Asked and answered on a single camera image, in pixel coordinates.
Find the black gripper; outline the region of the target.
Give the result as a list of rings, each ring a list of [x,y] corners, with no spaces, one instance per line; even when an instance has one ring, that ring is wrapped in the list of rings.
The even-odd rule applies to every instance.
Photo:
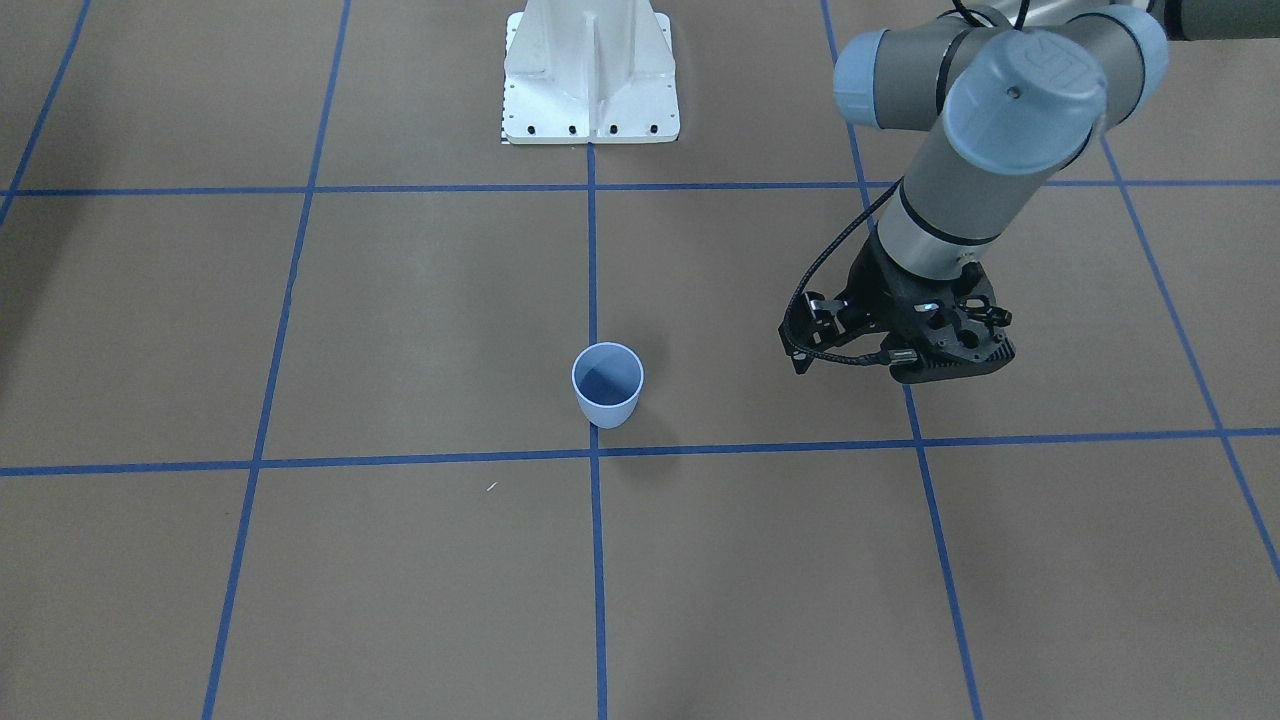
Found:
[[[951,281],[920,278],[872,236],[844,291],[832,299],[801,291],[800,370],[817,360],[887,366],[905,386],[988,375],[1016,356],[1011,322],[979,263]]]

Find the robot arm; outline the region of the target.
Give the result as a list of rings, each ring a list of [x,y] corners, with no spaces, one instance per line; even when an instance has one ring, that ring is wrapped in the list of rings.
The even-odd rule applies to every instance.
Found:
[[[833,97],[850,124],[924,133],[911,165],[856,217],[869,234],[832,297],[801,278],[780,324],[797,374],[886,366],[902,384],[1014,360],[1011,313],[982,266],[1034,193],[1161,86],[1174,41],[1274,38],[1275,1],[997,3],[852,38]]]

